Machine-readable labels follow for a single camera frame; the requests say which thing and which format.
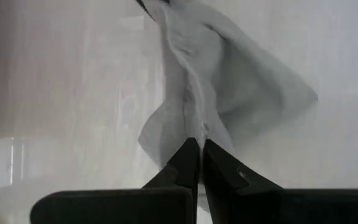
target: fabric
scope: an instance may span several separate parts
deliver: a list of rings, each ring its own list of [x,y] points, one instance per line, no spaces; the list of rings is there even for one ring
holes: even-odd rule
[[[230,19],[198,2],[145,0],[160,26],[165,100],[140,145],[160,167],[195,137],[236,155],[239,143],[292,118],[317,100],[288,67]]]

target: black object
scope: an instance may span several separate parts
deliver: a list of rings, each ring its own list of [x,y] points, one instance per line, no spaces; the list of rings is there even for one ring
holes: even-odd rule
[[[203,153],[214,224],[358,223],[358,190],[285,190],[209,139]],[[199,164],[189,138],[142,189],[51,194],[34,205],[31,223],[195,224]]]

